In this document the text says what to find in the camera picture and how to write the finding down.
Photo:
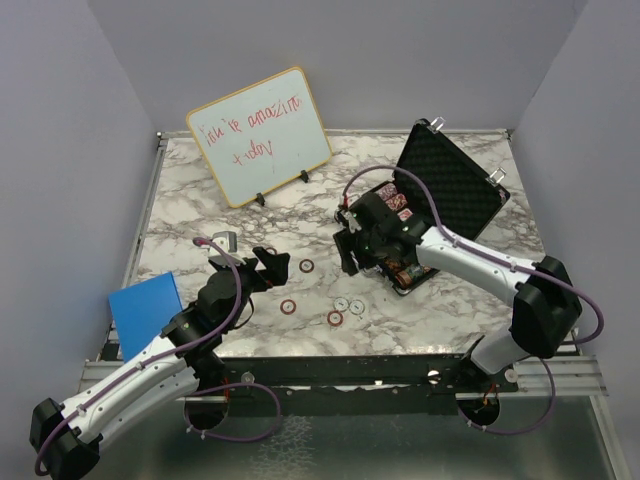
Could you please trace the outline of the white 1 poker chip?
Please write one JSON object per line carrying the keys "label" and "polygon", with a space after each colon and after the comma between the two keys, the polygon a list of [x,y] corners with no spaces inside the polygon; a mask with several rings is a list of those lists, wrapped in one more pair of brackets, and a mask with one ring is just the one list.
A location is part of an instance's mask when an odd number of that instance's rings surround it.
{"label": "white 1 poker chip", "polygon": [[349,301],[345,298],[339,297],[334,301],[334,309],[340,312],[344,312],[349,308]]}
{"label": "white 1 poker chip", "polygon": [[353,300],[349,305],[349,311],[353,315],[362,315],[365,311],[365,305],[361,300]]}

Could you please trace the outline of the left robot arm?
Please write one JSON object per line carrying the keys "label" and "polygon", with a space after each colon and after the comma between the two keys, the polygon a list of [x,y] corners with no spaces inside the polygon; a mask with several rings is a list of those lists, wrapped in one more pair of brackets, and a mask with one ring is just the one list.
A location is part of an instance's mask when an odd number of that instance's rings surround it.
{"label": "left robot arm", "polygon": [[34,408],[29,441],[37,475],[81,479],[144,416],[182,396],[227,388],[215,349],[252,294],[286,284],[290,256],[256,247],[250,258],[220,251],[209,262],[216,271],[196,300],[131,360],[61,403],[47,398]]}

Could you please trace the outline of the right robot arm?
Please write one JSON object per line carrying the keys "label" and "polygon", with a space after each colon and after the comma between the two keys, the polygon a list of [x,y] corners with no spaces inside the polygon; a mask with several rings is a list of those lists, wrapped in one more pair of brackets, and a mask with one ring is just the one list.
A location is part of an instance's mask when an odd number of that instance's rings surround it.
{"label": "right robot arm", "polygon": [[465,354],[461,383],[481,391],[517,361],[549,359],[577,322],[582,306],[562,262],[510,257],[437,226],[428,216],[403,220],[375,193],[335,213],[334,236],[342,269],[350,276],[383,260],[406,262],[461,278],[511,307],[509,325],[483,336]]}

